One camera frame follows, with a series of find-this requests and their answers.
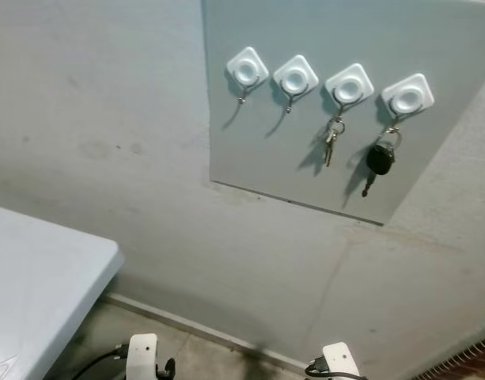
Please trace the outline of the small silver keys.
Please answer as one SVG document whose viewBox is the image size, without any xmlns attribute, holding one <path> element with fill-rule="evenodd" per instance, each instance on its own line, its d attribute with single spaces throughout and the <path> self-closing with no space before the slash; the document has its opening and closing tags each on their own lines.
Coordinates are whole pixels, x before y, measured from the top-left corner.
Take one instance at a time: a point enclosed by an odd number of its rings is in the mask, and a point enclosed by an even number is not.
<svg viewBox="0 0 485 380">
<path fill-rule="evenodd" d="M 324 140 L 324 155 L 323 162 L 326 167 L 332 165 L 332 155 L 334 152 L 334 145 L 339 136 L 346 131 L 346 123 L 343 122 L 342 116 L 333 116 L 328 122 L 328 129 L 326 130 L 326 137 Z"/>
</svg>

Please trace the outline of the white square adhesive hook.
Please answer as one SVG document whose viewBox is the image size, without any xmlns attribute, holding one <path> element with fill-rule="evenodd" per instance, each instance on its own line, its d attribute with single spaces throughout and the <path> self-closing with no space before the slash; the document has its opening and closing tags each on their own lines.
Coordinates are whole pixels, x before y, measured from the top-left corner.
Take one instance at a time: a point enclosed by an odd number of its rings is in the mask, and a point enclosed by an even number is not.
<svg viewBox="0 0 485 380">
<path fill-rule="evenodd" d="M 386 133 L 396 133 L 397 124 L 410 116 L 424 112 L 435 104 L 435 97 L 431 91 L 426 76 L 422 73 L 412 74 L 381 91 L 382 100 L 387 112 L 393 116 Z"/>
<path fill-rule="evenodd" d="M 293 102 L 320 84 L 320 79 L 307 58 L 294 55 L 272 74 L 272 78 L 286 95 L 286 113 L 292 112 Z"/>
<path fill-rule="evenodd" d="M 375 86 L 361 63 L 354 63 L 323 83 L 328 99 L 337 107 L 333 117 L 341 117 L 348 108 L 361 104 L 375 93 Z"/>
<path fill-rule="evenodd" d="M 252 46 L 243 48 L 232 57 L 227 62 L 226 69 L 241 89 L 237 98 L 239 105 L 245 104 L 247 94 L 270 77 L 263 59 Z"/>
</svg>

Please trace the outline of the red brick floor edging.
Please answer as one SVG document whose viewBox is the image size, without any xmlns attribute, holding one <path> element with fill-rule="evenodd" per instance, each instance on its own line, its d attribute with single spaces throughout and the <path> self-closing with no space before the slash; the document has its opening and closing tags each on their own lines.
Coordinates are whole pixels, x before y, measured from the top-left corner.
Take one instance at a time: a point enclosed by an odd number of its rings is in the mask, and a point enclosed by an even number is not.
<svg viewBox="0 0 485 380">
<path fill-rule="evenodd" d="M 485 380 L 485 339 L 410 380 Z"/>
</svg>

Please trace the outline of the black car key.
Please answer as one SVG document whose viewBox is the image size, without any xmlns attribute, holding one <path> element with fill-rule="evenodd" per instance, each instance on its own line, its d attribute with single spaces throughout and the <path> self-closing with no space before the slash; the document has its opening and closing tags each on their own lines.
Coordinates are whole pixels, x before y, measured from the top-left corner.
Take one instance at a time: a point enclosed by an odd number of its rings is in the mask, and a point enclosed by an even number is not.
<svg viewBox="0 0 485 380">
<path fill-rule="evenodd" d="M 369 189 L 379 175 L 389 173 L 393 164 L 396 162 L 396 149 L 400 146 L 404 137 L 398 127 L 387 127 L 369 151 L 366 152 L 366 167 L 370 174 L 366 177 L 365 187 L 362 189 L 362 198 L 368 195 Z"/>
</svg>

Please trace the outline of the grey wall board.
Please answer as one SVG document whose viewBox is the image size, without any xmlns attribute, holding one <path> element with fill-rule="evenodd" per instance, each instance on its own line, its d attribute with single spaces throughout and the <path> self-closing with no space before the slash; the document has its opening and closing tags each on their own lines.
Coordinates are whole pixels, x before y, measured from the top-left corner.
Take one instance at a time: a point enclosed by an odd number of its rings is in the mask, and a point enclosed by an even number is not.
<svg viewBox="0 0 485 380">
<path fill-rule="evenodd" d="M 306 207 L 384 224 L 415 186 L 485 83 L 484 0 L 202 0 L 210 108 L 210 179 Z M 270 77 L 238 104 L 226 69 L 257 50 Z M 272 74 L 294 55 L 320 79 L 293 102 Z M 337 107 L 323 83 L 362 64 L 375 93 L 342 115 L 346 131 L 323 162 Z M 426 76 L 435 104 L 397 124 L 404 140 L 389 173 L 362 198 L 366 152 L 393 120 L 382 90 Z"/>
</svg>

